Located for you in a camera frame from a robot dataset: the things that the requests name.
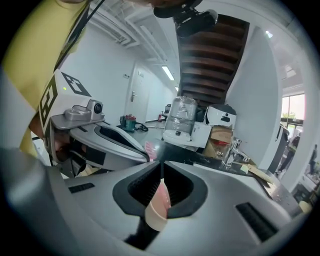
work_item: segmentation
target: door handle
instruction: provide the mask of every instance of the door handle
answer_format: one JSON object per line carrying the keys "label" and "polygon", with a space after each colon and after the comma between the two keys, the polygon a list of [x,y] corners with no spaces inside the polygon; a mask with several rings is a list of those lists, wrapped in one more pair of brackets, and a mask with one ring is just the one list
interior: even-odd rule
{"label": "door handle", "polygon": [[135,97],[138,95],[135,95],[135,91],[133,90],[131,93],[131,102],[134,102]]}

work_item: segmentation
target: wooden plank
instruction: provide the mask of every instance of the wooden plank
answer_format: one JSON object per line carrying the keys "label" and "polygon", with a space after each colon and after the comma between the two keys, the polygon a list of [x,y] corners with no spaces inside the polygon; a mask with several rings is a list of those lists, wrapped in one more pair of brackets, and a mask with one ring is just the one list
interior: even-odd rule
{"label": "wooden plank", "polygon": [[219,14],[218,22],[222,23],[222,24],[229,25],[229,26],[240,27],[240,28],[244,28],[244,26],[247,23],[246,21],[244,21],[242,19],[238,19],[235,17],[223,15],[223,14]]}
{"label": "wooden plank", "polygon": [[231,85],[231,83],[232,83],[232,81],[233,81],[233,79],[235,78],[235,75],[236,75],[236,73],[237,73],[237,71],[238,71],[238,67],[239,67],[239,64],[240,64],[240,61],[241,61],[241,59],[242,59],[242,56],[243,56],[243,54],[244,54],[244,50],[245,50],[245,46],[246,46],[246,42],[247,42],[247,38],[248,38],[248,33],[249,33],[249,23],[246,23],[246,26],[245,26],[245,32],[244,32],[244,35],[243,35],[243,38],[242,38],[242,41],[243,41],[243,45],[242,45],[242,48],[241,48],[241,50],[240,50],[240,52],[239,52],[239,59],[238,59],[238,61],[236,62],[236,64],[234,65],[235,66],[235,70],[234,70],[234,72],[233,72],[233,74],[230,76],[230,82],[228,83],[228,85],[227,85],[227,90],[225,91],[225,94],[227,94],[227,91],[228,91],[228,89],[230,88],[230,85]]}
{"label": "wooden plank", "polygon": [[226,82],[230,82],[230,79],[231,79],[230,75],[225,73],[216,72],[208,69],[202,69],[202,68],[194,68],[194,67],[182,68],[182,73],[215,78],[215,79],[223,80]]}
{"label": "wooden plank", "polygon": [[236,51],[223,49],[215,46],[201,45],[201,44],[183,44],[183,51],[202,52],[206,54],[219,54],[233,59],[238,59],[239,55]]}
{"label": "wooden plank", "polygon": [[230,26],[223,23],[217,23],[214,28],[212,29],[213,32],[218,34],[227,35],[230,37],[241,39],[245,33],[245,29],[236,26]]}
{"label": "wooden plank", "polygon": [[233,36],[229,36],[229,35],[225,35],[225,34],[219,34],[216,32],[198,32],[196,34],[194,34],[193,36],[189,37],[191,40],[194,38],[201,38],[201,39],[210,39],[210,40],[221,40],[221,41],[225,41],[225,42],[231,42],[234,45],[238,45],[238,46],[242,46],[243,42],[242,40],[233,37]]}
{"label": "wooden plank", "polygon": [[204,102],[210,102],[213,104],[218,104],[221,102],[220,98],[217,97],[210,97],[207,95],[203,95],[203,94],[198,94],[198,93],[189,93],[189,92],[182,92],[183,96],[189,97],[189,98],[193,98],[195,100],[199,100],[199,101],[204,101]]}
{"label": "wooden plank", "polygon": [[182,90],[183,91],[192,92],[192,93],[215,96],[215,97],[218,97],[218,98],[221,98],[224,95],[223,92],[217,91],[215,89],[207,89],[207,88],[203,88],[203,87],[200,87],[200,86],[192,86],[192,85],[183,85],[182,86]]}
{"label": "wooden plank", "polygon": [[201,57],[187,56],[182,59],[182,63],[188,63],[188,64],[197,63],[197,64],[201,64],[204,66],[209,66],[209,67],[224,68],[224,69],[227,69],[230,71],[235,70],[235,65],[228,63],[228,62],[225,62],[225,61],[216,60],[213,58],[201,58]]}
{"label": "wooden plank", "polygon": [[220,89],[220,90],[226,90],[227,85],[221,82],[215,82],[207,79],[201,79],[201,78],[193,78],[193,77],[183,77],[182,78],[183,84],[194,84],[194,85],[200,85],[205,86],[213,89]]}
{"label": "wooden plank", "polygon": [[202,101],[202,100],[199,100],[199,101],[198,101],[198,106],[200,106],[200,107],[208,107],[208,106],[210,106],[210,105],[212,105],[211,102]]}

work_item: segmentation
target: black cable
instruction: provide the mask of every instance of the black cable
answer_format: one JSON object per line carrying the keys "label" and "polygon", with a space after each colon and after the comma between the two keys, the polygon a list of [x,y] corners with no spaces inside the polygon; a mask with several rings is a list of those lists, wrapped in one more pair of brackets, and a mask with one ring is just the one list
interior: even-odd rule
{"label": "black cable", "polygon": [[53,158],[52,158],[52,156],[49,154],[49,160],[50,160],[50,165],[51,166],[54,166],[54,163],[53,163]]}
{"label": "black cable", "polygon": [[72,41],[72,43],[69,45],[69,47],[67,48],[67,50],[64,52],[64,54],[62,55],[62,57],[59,59],[59,61],[56,63],[55,67],[54,67],[54,71],[60,66],[60,64],[62,63],[62,61],[64,60],[64,58],[67,56],[68,52],[70,51],[70,49],[72,48],[72,46],[74,46],[74,44],[76,43],[76,41],[78,40],[82,30],[84,29],[84,27],[86,26],[86,24],[88,23],[88,21],[91,19],[91,17],[95,14],[95,12],[98,10],[98,8],[104,3],[105,0],[101,0],[100,3],[96,6],[96,8],[94,8],[94,10],[90,13],[90,15],[88,16],[88,18],[86,19],[86,21],[83,23],[83,25],[78,29],[79,32],[76,34],[74,40]]}
{"label": "black cable", "polygon": [[135,122],[135,125],[140,125],[138,128],[135,128],[138,132],[147,132],[149,128],[146,127],[143,123]]}

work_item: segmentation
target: cable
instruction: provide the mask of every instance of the cable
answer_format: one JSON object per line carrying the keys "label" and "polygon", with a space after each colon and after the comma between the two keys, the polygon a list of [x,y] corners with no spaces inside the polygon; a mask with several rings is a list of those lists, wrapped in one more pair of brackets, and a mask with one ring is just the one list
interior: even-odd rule
{"label": "cable", "polygon": [[66,49],[66,51],[64,52],[64,54],[62,55],[62,57],[59,59],[59,61],[56,63],[55,67],[54,67],[54,71],[60,66],[60,64],[62,63],[62,61],[64,60],[64,58],[67,56],[68,52],[70,51],[70,49],[72,48],[72,46],[74,46],[74,44],[76,43],[76,41],[78,40],[82,30],[84,29],[84,27],[86,26],[86,24],[88,23],[88,21],[91,19],[91,17],[95,14],[95,12],[98,10],[98,8],[104,3],[105,0],[101,0],[100,3],[96,6],[96,8],[94,8],[94,10],[90,13],[90,15],[88,16],[88,18],[86,19],[86,21],[83,23],[82,26],[80,26],[78,28],[78,33],[76,34],[74,40],[72,41],[72,43],[69,45],[69,47]]}
{"label": "cable", "polygon": [[135,128],[138,132],[147,132],[149,128],[146,127],[143,123],[135,122],[135,125],[140,125],[138,128]]}

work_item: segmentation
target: ceiling light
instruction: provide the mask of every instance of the ceiling light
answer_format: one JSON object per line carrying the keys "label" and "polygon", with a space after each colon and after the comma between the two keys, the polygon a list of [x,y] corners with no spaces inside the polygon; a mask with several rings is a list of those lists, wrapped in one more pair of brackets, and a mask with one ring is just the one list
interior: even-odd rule
{"label": "ceiling light", "polygon": [[292,70],[292,67],[290,67],[290,66],[285,66],[284,68],[285,68],[285,71],[287,71],[287,72]]}
{"label": "ceiling light", "polygon": [[290,77],[293,77],[293,76],[295,76],[297,73],[292,69],[292,70],[290,70],[290,71],[288,71],[287,73],[286,73],[286,77],[287,78],[290,78]]}
{"label": "ceiling light", "polygon": [[272,37],[274,36],[274,35],[271,34],[269,31],[266,31],[265,33],[267,34],[268,38],[272,38]]}
{"label": "ceiling light", "polygon": [[166,75],[169,77],[171,81],[175,80],[167,66],[162,66],[162,69],[164,70],[164,72],[166,73]]}

